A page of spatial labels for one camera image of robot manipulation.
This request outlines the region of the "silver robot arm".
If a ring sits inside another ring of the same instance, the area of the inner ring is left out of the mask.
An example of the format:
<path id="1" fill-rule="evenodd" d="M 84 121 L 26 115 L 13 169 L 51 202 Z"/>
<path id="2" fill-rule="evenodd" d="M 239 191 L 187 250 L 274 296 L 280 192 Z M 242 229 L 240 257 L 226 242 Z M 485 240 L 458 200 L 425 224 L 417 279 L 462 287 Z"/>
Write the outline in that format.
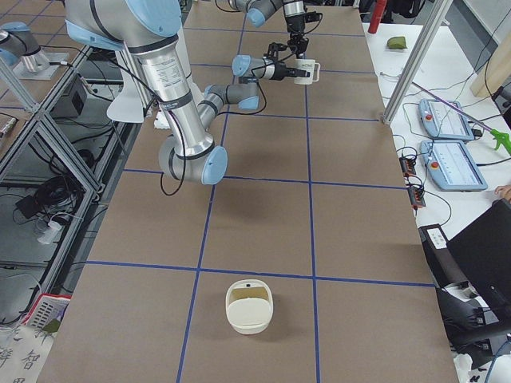
<path id="1" fill-rule="evenodd" d="M 223 8 L 217 1 L 214 1 L 214 3 L 220 11 L 246 14 L 254 27 L 262 26 L 271 16 L 282 10 L 287 32 L 289 33 L 287 45 L 291 47 L 297 58 L 305 58 L 309 42 L 306 37 L 306 24 L 313 22 L 317 13 L 309 13 L 303 1 L 227 1 L 228 8 Z"/>
<path id="2" fill-rule="evenodd" d="M 259 106 L 260 78 L 311 78 L 311 72 L 286 66 L 278 53 L 289 49 L 300 56 L 307 48 L 305 25 L 320 19 L 308 13 L 301 1 L 231 1 L 230 7 L 244 12 L 254 26 L 263 25 L 283 10 L 291 36 L 287 44 L 271 44 L 261 58 L 238 55 L 232 72 L 234 85 L 212 85 L 195 101 L 192 79 L 182 66 L 187 54 L 178 52 L 182 27 L 177 1 L 67 1 L 65 23 L 68 35 L 77 42 L 101 49 L 128 53 L 141 64 L 144 84 L 152 94 L 172 130 L 159 151 L 163 173 L 183 182 L 218 184 L 228 167 L 228 154 L 208 132 L 209 125 L 225 105 L 255 110 Z"/>

